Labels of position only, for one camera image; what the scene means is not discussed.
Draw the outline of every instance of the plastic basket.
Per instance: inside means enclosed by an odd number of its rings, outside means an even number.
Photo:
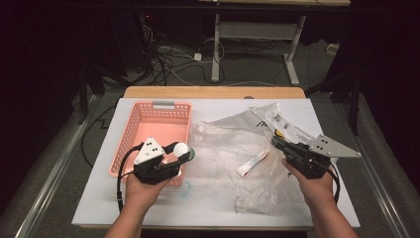
[[[188,102],[136,102],[112,161],[109,174],[117,177],[118,170],[126,153],[134,146],[145,142],[148,137],[154,137],[163,147],[173,142],[187,143],[190,121],[191,104]],[[137,153],[134,152],[127,159],[123,174],[133,170],[136,155]],[[172,153],[164,155],[164,160],[170,163],[176,161],[177,157]],[[181,186],[183,175],[184,166],[181,166],[180,175],[172,178],[168,185]]]

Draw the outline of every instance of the cable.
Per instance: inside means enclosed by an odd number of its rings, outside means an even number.
[[[100,118],[103,116],[103,115],[105,115],[107,112],[109,112],[111,109],[113,109],[113,108],[115,108],[116,107],[116,105],[113,105],[113,106],[111,106],[111,107],[109,107],[108,109],[106,109],[104,112],[102,112],[102,114],[101,115],[99,115],[97,118],[96,118],[96,120],[94,120],[90,125],[89,125],[89,127],[86,129],[86,131],[83,133],[83,135],[82,135],[82,137],[81,137],[81,141],[80,141],[80,151],[81,151],[81,155],[82,155],[82,157],[83,157],[83,160],[87,163],[87,165],[90,167],[90,168],[93,168],[93,165],[89,162],[89,160],[87,159],[87,157],[86,157],[86,154],[84,153],[84,146],[83,146],[83,144],[84,144],[84,139],[85,139],[85,137],[86,137],[86,134],[89,132],[89,130],[92,128],[92,126],[96,123],[96,122],[98,122],[98,121],[102,121],[102,126],[101,126],[101,129],[103,129],[104,127],[103,127],[103,120],[100,120]]]
[[[312,48],[313,48],[314,44],[311,44],[311,47],[309,48],[309,54],[308,54],[308,60],[306,63],[306,78],[308,79],[308,88],[311,87],[311,81],[309,78],[309,60],[311,59],[311,52],[312,52]]]
[[[123,202],[123,193],[121,192],[121,179],[126,176],[129,173],[123,174],[123,169],[124,169],[124,165],[126,164],[127,159],[129,158],[129,156],[135,152],[135,151],[139,151],[142,146],[143,146],[143,142],[139,145],[139,146],[135,146],[132,149],[130,149],[126,155],[124,156],[123,160],[121,160],[121,165],[120,165],[120,169],[118,169],[118,176],[117,176],[117,202],[118,202],[118,208],[121,210],[123,210],[123,206],[124,206],[124,202]]]
[[[333,170],[336,172],[337,175],[334,175],[334,173],[327,168],[326,166],[322,165],[321,163],[317,162],[317,161],[313,161],[313,163],[315,165],[317,165],[319,168],[323,169],[325,172],[327,172],[328,174],[330,174],[330,176],[333,178],[334,182],[336,183],[336,193],[334,194],[334,200],[337,202],[339,202],[339,197],[340,197],[340,189],[341,189],[341,185],[340,185],[340,178],[339,178],[339,174],[337,172],[337,169],[335,168],[335,166],[333,166],[333,164],[330,163],[331,167],[333,167]]]

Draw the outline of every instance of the clear plastic bag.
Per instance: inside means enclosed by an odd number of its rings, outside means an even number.
[[[293,202],[303,202],[295,177],[290,177],[280,159],[282,151],[271,144],[272,131],[253,111],[214,122],[192,124],[194,144],[212,148],[222,185],[235,191],[237,212],[279,215]],[[269,149],[267,156],[244,177],[236,168]]]

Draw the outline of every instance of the hand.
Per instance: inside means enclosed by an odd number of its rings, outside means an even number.
[[[333,178],[325,173],[322,178],[307,179],[296,168],[282,159],[281,163],[297,178],[300,189],[305,197],[305,202],[309,207],[325,207],[335,205],[333,194]]]
[[[106,237],[140,237],[146,213],[155,204],[158,194],[168,182],[169,179],[150,185],[141,183],[134,175],[129,175],[126,182],[126,202]]]
[[[158,199],[160,191],[166,186],[170,179],[158,184],[141,183],[136,176],[128,175],[126,182],[126,204],[131,208],[137,208],[146,213]]]

